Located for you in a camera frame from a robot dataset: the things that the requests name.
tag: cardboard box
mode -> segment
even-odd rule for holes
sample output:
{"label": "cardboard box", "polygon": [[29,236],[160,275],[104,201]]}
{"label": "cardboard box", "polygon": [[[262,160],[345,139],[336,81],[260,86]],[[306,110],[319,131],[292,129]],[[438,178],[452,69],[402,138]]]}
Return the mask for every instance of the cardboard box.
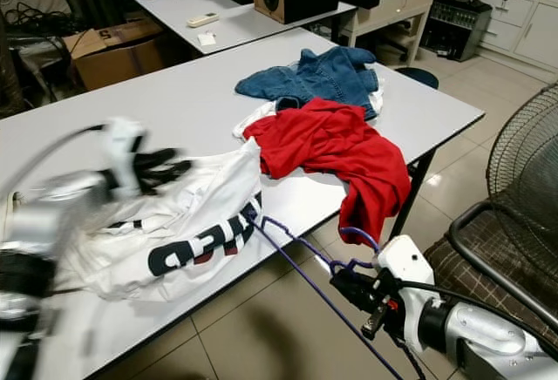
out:
{"label": "cardboard box", "polygon": [[64,42],[85,88],[95,90],[176,64],[165,50],[167,35],[143,18],[65,37]]}

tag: white cloth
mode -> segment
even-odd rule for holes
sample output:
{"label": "white cloth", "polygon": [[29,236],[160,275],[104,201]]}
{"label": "white cloth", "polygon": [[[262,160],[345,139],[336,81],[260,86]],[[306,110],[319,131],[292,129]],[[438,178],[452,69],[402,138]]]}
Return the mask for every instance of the white cloth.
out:
{"label": "white cloth", "polygon": [[189,158],[192,168],[159,196],[119,205],[106,228],[80,234],[57,289],[86,287],[106,299],[170,301],[234,259],[261,221],[260,147],[254,139],[223,155]]}
{"label": "white cloth", "polygon": [[253,110],[243,121],[235,126],[233,129],[233,135],[238,139],[244,139],[242,134],[248,126],[255,123],[259,119],[263,119],[264,117],[276,115],[276,104],[277,103],[275,101],[269,101]]}
{"label": "white cloth", "polygon": [[[379,78],[378,79],[378,90],[375,92],[371,92],[368,96],[370,99],[370,104],[372,108],[379,116],[382,107],[384,107],[384,88],[385,88],[385,79]],[[235,126],[233,129],[233,136],[238,139],[244,140],[244,136],[242,134],[246,130],[248,126],[252,123],[255,123],[259,119],[263,119],[264,117],[275,116],[276,112],[276,101],[269,101],[255,110],[253,110],[246,118],[244,118],[238,125]]]}

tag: plaid chair cushion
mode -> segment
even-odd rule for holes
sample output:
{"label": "plaid chair cushion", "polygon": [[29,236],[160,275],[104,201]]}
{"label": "plaid chair cushion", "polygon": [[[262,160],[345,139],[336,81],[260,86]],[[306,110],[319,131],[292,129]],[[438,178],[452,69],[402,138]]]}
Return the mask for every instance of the plaid chair cushion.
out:
{"label": "plaid chair cushion", "polygon": [[[460,231],[463,242],[494,269],[516,282],[558,316],[558,286],[534,268],[509,241],[494,213],[484,212]],[[492,279],[481,274],[453,249],[444,237],[425,252],[434,269],[436,283],[481,300],[521,319],[558,346],[558,336],[531,310],[514,299]]]}

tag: white card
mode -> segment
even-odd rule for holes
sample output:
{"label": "white card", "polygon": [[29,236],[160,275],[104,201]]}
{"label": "white card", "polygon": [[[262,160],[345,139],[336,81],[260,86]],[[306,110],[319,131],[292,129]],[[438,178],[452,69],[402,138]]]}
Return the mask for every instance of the white card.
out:
{"label": "white card", "polygon": [[215,34],[211,31],[207,31],[205,33],[198,34],[198,40],[200,40],[200,44],[202,46],[207,46],[209,44],[217,43],[215,41]]}

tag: red cloth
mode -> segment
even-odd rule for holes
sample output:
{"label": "red cloth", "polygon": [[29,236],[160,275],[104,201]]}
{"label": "red cloth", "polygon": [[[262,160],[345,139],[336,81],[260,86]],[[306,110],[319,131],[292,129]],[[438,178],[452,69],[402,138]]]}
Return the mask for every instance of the red cloth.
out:
{"label": "red cloth", "polygon": [[[349,183],[339,227],[359,227],[379,241],[384,219],[397,214],[411,184],[399,148],[366,124],[364,108],[320,98],[288,109],[244,130],[262,149],[262,172],[282,178],[296,167],[334,173]],[[366,243],[353,234],[348,243]]]}

